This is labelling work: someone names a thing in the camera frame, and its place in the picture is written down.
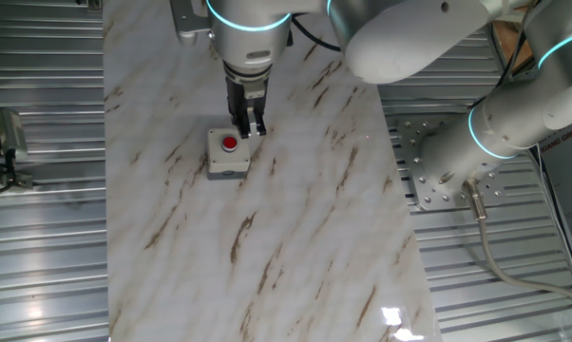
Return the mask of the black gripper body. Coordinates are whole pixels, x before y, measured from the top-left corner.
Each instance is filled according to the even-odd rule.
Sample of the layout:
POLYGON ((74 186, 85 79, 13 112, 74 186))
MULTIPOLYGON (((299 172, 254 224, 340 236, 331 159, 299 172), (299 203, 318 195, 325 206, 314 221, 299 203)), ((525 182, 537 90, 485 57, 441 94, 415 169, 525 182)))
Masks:
POLYGON ((255 110, 263 110, 265 108, 268 88, 267 79, 237 82, 226 78, 226 84, 230 110, 246 110, 249 107, 253 107, 255 110))

